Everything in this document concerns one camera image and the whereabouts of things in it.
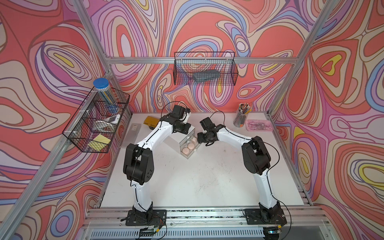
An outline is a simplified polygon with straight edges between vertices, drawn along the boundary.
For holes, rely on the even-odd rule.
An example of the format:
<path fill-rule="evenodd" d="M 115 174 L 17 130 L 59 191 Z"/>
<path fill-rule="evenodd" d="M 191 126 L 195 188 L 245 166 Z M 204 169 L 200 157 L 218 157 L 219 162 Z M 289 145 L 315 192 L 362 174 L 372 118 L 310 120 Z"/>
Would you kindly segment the white drawer cabinet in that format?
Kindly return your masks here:
<path fill-rule="evenodd" d="M 164 140 L 164 143 L 171 147 L 176 152 L 181 152 L 188 143 L 195 137 L 195 127 L 191 126 L 187 134 L 172 133 L 169 137 Z"/>

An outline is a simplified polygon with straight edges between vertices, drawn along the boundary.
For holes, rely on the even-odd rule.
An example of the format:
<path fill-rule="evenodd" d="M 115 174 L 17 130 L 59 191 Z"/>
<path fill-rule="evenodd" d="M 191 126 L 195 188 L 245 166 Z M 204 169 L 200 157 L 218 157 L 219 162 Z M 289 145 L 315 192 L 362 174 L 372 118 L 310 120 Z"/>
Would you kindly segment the clear bottom drawer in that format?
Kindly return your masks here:
<path fill-rule="evenodd" d="M 190 137 L 186 140 L 180 149 L 180 153 L 186 159 L 189 159 L 200 147 L 201 144 L 198 143 L 198 139 L 196 136 Z"/>

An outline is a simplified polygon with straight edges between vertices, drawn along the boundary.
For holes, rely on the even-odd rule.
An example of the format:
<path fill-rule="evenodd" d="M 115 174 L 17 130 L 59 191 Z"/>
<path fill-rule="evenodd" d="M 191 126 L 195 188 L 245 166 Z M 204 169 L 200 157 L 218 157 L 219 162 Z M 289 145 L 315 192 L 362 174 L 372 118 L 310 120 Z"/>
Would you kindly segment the pink earphone case bottom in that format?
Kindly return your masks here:
<path fill-rule="evenodd" d="M 182 149 L 182 153 L 185 154 L 185 155 L 189 155 L 191 152 L 191 150 L 189 148 L 183 148 Z"/>

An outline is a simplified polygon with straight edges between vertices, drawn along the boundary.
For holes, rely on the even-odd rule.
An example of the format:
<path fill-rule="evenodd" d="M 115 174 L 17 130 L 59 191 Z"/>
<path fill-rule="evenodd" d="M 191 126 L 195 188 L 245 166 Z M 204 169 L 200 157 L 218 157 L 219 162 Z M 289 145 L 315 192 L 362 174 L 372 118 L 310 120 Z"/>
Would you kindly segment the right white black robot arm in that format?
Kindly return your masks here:
<path fill-rule="evenodd" d="M 229 130 L 225 125 L 215 125 L 210 118 L 200 121 L 203 128 L 198 133 L 198 143 L 210 146 L 220 141 L 225 142 L 242 151 L 245 168 L 253 174 L 257 190 L 259 192 L 259 206 L 262 210 L 273 212 L 281 208 L 278 200 L 274 197 L 274 191 L 270 184 L 271 156 L 262 138 L 247 137 Z"/>

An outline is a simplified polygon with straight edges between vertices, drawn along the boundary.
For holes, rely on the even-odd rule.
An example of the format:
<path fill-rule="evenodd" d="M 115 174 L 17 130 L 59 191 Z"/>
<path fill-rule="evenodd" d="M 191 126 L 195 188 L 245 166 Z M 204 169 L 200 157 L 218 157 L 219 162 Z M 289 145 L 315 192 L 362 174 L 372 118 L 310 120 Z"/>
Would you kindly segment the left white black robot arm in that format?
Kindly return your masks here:
<path fill-rule="evenodd" d="M 134 190 L 134 210 L 147 213 L 153 208 L 147 185 L 155 170 L 153 150 L 171 134 L 187 135 L 191 127 L 188 123 L 190 115 L 186 113 L 182 117 L 177 117 L 175 114 L 167 114 L 160 118 L 156 127 L 142 141 L 127 146 L 123 173 Z"/>

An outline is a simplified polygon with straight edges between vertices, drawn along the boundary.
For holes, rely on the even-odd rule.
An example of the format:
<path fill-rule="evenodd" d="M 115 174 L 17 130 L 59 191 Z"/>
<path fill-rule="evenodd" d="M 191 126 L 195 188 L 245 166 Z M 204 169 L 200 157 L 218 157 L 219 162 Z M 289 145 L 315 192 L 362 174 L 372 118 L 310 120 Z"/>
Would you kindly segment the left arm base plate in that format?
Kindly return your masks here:
<path fill-rule="evenodd" d="M 167 211 L 166 210 L 149 210 L 148 212 L 141 212 L 133 209 L 128 212 L 126 218 L 121 222 L 125 222 L 126 226 L 163 226 L 166 223 Z"/>

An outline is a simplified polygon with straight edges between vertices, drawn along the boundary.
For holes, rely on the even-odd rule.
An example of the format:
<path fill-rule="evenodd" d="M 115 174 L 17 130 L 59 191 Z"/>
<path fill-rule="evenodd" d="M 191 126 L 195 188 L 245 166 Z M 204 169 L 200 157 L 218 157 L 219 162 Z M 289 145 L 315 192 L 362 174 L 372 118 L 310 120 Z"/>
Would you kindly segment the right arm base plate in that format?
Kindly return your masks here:
<path fill-rule="evenodd" d="M 287 224 L 287 219 L 281 208 L 244 209 L 243 214 L 248 225 L 284 226 Z"/>

